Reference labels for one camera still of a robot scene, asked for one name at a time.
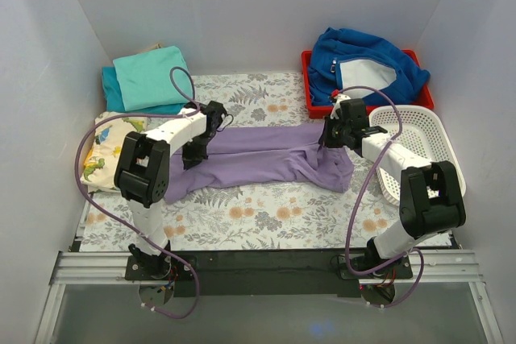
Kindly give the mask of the dinosaur print folded shirt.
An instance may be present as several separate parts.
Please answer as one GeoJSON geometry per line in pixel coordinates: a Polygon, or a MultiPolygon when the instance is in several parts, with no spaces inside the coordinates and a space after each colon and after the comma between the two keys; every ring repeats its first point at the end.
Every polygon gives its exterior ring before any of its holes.
{"type": "Polygon", "coordinates": [[[94,132],[94,141],[84,161],[80,182],[88,187],[90,192],[101,190],[116,193],[119,190],[114,185],[114,174],[118,166],[123,141],[132,131],[145,132],[148,128],[146,117],[121,117],[117,112],[100,114],[95,123],[103,123],[94,132]]]}

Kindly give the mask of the blue fleece jacket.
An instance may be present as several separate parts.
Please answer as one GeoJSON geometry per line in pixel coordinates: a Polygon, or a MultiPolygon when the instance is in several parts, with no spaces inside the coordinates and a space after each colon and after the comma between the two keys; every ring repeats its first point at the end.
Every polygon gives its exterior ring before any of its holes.
{"type": "Polygon", "coordinates": [[[415,102],[431,74],[408,54],[379,36],[332,27],[322,33],[306,67],[313,106],[328,106],[336,90],[345,89],[367,106],[415,102]]]}

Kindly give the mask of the floral table cloth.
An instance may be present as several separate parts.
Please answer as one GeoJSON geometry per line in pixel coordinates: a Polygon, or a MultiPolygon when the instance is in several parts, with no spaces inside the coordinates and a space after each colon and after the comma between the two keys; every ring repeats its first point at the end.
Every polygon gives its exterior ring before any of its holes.
{"type": "MultiPolygon", "coordinates": [[[[221,102],[233,126],[296,126],[308,122],[298,73],[196,76],[200,102],[221,102]]],[[[165,205],[164,231],[179,250],[363,247],[394,224],[397,207],[387,202],[368,161],[352,156],[354,173],[345,193],[310,183],[254,184],[201,189],[165,205]]]]}

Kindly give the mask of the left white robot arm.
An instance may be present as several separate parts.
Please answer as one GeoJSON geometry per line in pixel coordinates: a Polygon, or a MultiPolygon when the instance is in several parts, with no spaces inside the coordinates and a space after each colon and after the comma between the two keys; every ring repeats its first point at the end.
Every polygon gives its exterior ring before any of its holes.
{"type": "Polygon", "coordinates": [[[162,203],[169,187],[170,158],[181,153],[188,170],[208,159],[208,143],[228,116],[223,104],[192,102],[153,130],[126,135],[114,174],[114,185],[127,200],[138,242],[130,251],[145,254],[144,270],[156,280],[171,271],[171,259],[161,253],[169,238],[164,232],[162,203]]]}

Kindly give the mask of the purple t shirt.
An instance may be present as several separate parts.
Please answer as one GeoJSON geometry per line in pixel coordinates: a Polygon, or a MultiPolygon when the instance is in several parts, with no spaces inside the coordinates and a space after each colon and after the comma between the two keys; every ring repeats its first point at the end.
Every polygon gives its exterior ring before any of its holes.
{"type": "Polygon", "coordinates": [[[198,189],[269,182],[309,182],[344,193],[354,164],[345,149],[320,146],[322,132],[321,123],[230,127],[209,142],[208,158],[199,165],[184,169],[180,152],[171,157],[164,201],[172,204],[198,189]]]}

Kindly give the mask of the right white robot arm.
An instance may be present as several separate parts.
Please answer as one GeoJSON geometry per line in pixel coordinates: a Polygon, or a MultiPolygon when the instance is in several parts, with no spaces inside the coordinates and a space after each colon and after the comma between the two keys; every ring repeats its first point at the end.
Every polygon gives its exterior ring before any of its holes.
{"type": "Polygon", "coordinates": [[[380,278],[420,242],[465,223],[459,175],[452,162],[429,160],[398,143],[401,131],[390,134],[381,126],[371,126],[362,99],[341,94],[333,100],[320,145],[346,147],[373,163],[371,173],[381,168],[400,185],[398,221],[370,239],[361,257],[344,254],[354,276],[380,278]]]}

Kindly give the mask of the white plastic basket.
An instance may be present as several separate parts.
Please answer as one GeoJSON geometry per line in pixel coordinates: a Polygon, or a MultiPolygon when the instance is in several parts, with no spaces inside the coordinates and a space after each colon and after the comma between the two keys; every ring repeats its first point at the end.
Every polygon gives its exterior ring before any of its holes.
{"type": "MultiPolygon", "coordinates": [[[[397,143],[423,158],[439,162],[450,161],[454,164],[460,184],[462,198],[466,193],[466,182],[452,144],[439,117],[422,106],[398,105],[402,120],[402,133],[397,143]]],[[[397,116],[392,107],[382,106],[373,110],[369,115],[372,126],[381,126],[395,135],[398,131],[397,116]]],[[[383,168],[377,169],[381,191],[385,199],[392,205],[399,205],[400,184],[383,168]]]]}

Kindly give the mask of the aluminium frame rail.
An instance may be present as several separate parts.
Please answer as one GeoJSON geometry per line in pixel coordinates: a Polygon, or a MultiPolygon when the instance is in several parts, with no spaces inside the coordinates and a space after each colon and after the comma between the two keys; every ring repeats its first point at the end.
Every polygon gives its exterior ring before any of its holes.
{"type": "MultiPolygon", "coordinates": [[[[467,283],[477,314],[489,343],[503,343],[496,317],[486,291],[485,278],[476,256],[470,250],[424,249],[424,269],[419,283],[467,283]]],[[[129,263],[129,254],[122,252],[66,252],[60,253],[53,269],[50,290],[37,331],[36,343],[52,341],[57,315],[67,285],[137,284],[158,285],[159,280],[127,280],[127,271],[135,268],[129,263]]]]}

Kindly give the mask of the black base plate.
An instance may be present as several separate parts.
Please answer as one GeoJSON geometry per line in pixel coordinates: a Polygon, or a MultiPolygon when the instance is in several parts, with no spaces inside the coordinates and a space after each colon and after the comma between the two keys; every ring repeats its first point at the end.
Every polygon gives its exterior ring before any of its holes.
{"type": "MultiPolygon", "coordinates": [[[[360,296],[360,277],[347,270],[343,249],[182,251],[197,272],[203,296],[360,296]]],[[[183,263],[129,255],[124,279],[173,282],[174,296],[196,295],[194,275],[183,263]]]]}

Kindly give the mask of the dark teal folded shirt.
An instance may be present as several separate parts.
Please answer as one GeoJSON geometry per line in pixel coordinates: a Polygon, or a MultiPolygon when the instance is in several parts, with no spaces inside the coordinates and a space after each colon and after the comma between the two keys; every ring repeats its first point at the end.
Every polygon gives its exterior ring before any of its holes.
{"type": "MultiPolygon", "coordinates": [[[[131,113],[127,111],[120,90],[120,85],[116,77],[114,67],[102,67],[102,89],[104,98],[106,99],[106,110],[117,113],[131,113]]],[[[162,106],[151,106],[140,110],[134,110],[134,113],[142,114],[177,114],[180,112],[184,103],[168,104],[162,106]]]]}

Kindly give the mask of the light teal folded shirt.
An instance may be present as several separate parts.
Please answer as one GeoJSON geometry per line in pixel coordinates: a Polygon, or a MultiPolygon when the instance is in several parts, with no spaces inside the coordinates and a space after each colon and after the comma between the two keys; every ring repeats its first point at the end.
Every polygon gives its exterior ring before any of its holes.
{"type": "Polygon", "coordinates": [[[185,59],[175,46],[120,57],[113,65],[126,110],[182,104],[193,96],[185,59]]]}

